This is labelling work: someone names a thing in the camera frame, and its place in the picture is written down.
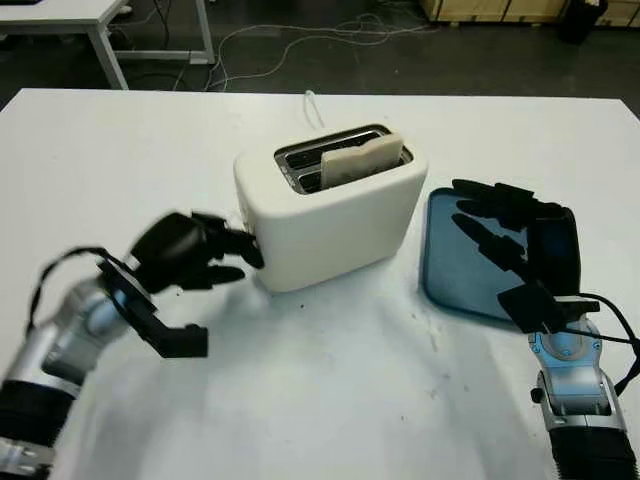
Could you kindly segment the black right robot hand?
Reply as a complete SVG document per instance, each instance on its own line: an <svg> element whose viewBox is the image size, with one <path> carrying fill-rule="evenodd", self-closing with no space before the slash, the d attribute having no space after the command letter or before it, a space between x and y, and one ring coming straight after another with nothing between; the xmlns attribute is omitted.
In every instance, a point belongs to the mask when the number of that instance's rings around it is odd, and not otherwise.
<svg viewBox="0 0 640 480"><path fill-rule="evenodd" d="M579 240L569 208L505 183L454 179L452 187L461 196L452 221L485 258L553 296L579 291Z"/></svg>

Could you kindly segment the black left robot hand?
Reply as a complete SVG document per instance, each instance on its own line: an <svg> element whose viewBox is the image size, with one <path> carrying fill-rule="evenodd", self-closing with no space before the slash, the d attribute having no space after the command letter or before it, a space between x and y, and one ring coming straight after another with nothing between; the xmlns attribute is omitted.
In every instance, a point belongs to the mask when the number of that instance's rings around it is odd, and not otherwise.
<svg viewBox="0 0 640 480"><path fill-rule="evenodd" d="M138 262L134 277L151 295L170 287L210 290L244 279L241 268L220 263L227 255L240 257L255 269L265 266L254 235L201 212L165 215L136 241L130 254Z"/></svg>

